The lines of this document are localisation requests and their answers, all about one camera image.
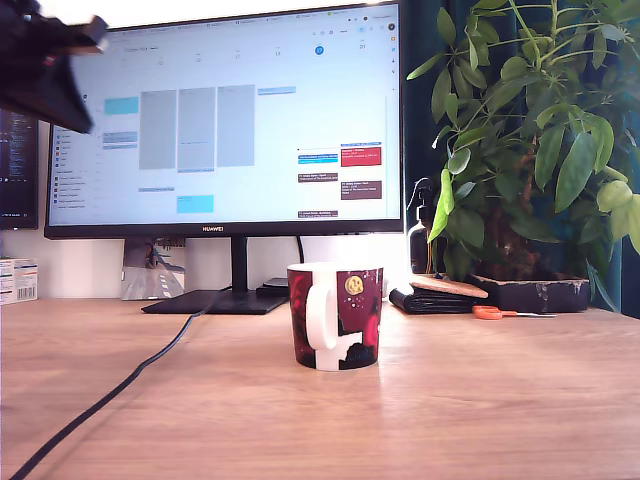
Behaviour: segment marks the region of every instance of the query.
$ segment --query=mug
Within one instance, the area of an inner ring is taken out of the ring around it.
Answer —
[[[330,263],[287,268],[298,363],[325,371],[376,363],[382,270]]]

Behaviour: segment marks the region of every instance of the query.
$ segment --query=desk surface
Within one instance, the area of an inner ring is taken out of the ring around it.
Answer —
[[[2,308],[2,478],[184,316],[115,300]],[[379,364],[295,363],[287,306],[206,316],[33,479],[640,477],[640,322],[490,322],[385,306]]]

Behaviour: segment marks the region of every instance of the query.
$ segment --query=scissors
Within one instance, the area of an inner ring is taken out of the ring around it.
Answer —
[[[476,318],[482,320],[502,320],[503,317],[535,317],[535,318],[554,318],[555,315],[548,313],[519,313],[512,311],[502,311],[497,307],[488,307],[485,305],[476,305],[473,307],[473,314]]]

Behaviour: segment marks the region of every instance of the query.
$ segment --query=dark plant pot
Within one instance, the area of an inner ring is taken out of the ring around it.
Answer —
[[[497,281],[471,275],[467,281],[489,294],[488,305],[528,313],[581,312],[589,307],[589,280]]]

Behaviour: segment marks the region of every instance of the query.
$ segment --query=white box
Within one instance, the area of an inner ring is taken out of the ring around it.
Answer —
[[[38,298],[38,262],[33,258],[0,259],[0,305]]]

